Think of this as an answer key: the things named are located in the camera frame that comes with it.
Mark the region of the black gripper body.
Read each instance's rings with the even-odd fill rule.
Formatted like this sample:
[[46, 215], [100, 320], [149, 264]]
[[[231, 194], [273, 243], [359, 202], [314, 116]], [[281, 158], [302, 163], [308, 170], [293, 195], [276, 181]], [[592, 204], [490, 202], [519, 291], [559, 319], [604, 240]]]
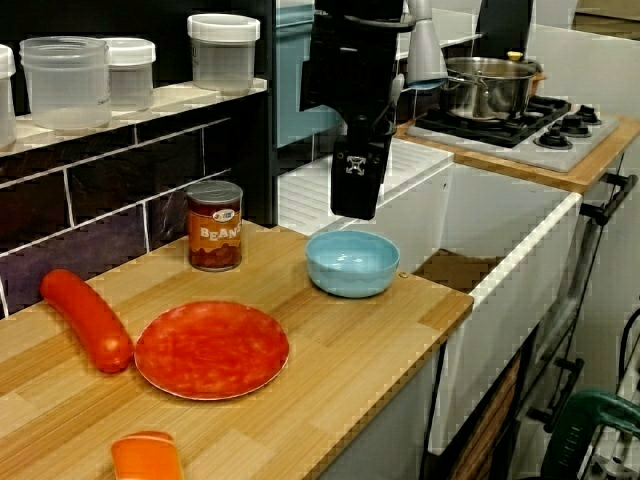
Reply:
[[310, 44], [310, 106], [335, 110], [347, 142], [364, 148], [386, 129], [397, 36], [415, 27], [409, 14], [368, 19], [352, 12], [317, 12]]

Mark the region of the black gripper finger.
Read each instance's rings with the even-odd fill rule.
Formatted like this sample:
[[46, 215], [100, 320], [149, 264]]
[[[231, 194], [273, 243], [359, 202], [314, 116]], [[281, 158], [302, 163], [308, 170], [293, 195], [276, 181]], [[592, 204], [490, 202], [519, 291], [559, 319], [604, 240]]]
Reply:
[[347, 136], [334, 143], [331, 162], [330, 208], [354, 219], [374, 218], [390, 152], [390, 137], [354, 146]]

